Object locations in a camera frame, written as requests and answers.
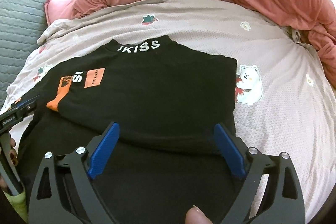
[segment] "orange sleeve trim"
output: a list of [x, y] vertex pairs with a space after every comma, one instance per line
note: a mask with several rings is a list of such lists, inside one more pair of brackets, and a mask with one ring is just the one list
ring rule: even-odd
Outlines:
[[58, 104], [65, 97], [65, 95], [68, 94], [71, 82], [72, 76], [65, 76], [61, 78], [57, 89], [57, 95], [54, 100], [47, 103], [47, 108], [58, 112]]

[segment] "green sleeve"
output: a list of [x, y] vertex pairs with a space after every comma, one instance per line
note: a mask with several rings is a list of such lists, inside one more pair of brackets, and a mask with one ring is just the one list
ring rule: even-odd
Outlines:
[[26, 223], [28, 223], [26, 191], [24, 190], [21, 194], [19, 194], [17, 196], [10, 196], [9, 194], [5, 193], [5, 196], [8, 199], [9, 203], [13, 206], [15, 211], [21, 216], [21, 218]]

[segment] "black t-shirt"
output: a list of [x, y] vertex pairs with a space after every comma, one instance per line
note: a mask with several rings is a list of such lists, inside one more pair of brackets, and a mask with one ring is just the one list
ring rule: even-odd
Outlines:
[[[216, 123], [235, 132], [235, 80], [236, 60], [167, 36], [140, 45], [112, 40], [58, 64], [21, 98], [40, 95], [18, 154], [27, 202], [46, 152], [69, 154], [115, 121], [120, 139], [93, 184], [119, 223], [184, 223], [193, 204], [218, 222], [239, 183], [222, 157], [202, 154], [217, 153], [211, 143]], [[75, 197], [71, 176], [65, 180]]]
[[115, 40], [53, 69], [21, 100], [103, 132], [111, 121], [120, 139], [185, 153], [214, 153], [213, 126], [235, 133], [236, 60], [192, 50], [168, 36], [139, 45]]

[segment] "white bedsheet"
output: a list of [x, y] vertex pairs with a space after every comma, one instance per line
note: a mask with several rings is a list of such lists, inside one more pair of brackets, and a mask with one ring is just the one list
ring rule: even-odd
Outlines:
[[[153, 16], [152, 24], [142, 24], [146, 16]], [[311, 46], [294, 43], [287, 28], [238, 5], [216, 0], [145, 0], [106, 8], [80, 20], [56, 21], [8, 87], [2, 112], [62, 61], [84, 56], [112, 38], [121, 44], [138, 44], [162, 35], [195, 50], [236, 58], [238, 73], [243, 66], [256, 67], [262, 97], [252, 104], [236, 104], [236, 134], [262, 153], [290, 154], [308, 222], [336, 182], [336, 99]], [[17, 143], [29, 119], [13, 127]], [[265, 180], [252, 213], [264, 187]]]

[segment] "blue gripper pad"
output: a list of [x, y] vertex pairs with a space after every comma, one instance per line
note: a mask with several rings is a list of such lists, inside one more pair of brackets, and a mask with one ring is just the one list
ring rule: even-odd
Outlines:
[[119, 139], [120, 129], [116, 122], [107, 130], [107, 133], [90, 157], [90, 168], [87, 174], [91, 179], [103, 173], [105, 165]]
[[24, 104], [30, 104], [31, 102], [34, 102], [35, 100], [37, 100], [39, 97], [40, 97], [40, 95], [37, 95], [37, 96], [33, 97], [32, 99], [29, 99], [29, 100], [26, 100], [26, 101], [23, 101], [23, 102], [19, 102], [15, 107], [20, 107]]
[[221, 155], [226, 160], [232, 175], [242, 179], [246, 176], [244, 158], [232, 139], [225, 132], [224, 128], [218, 123], [214, 128], [214, 140], [220, 150]]

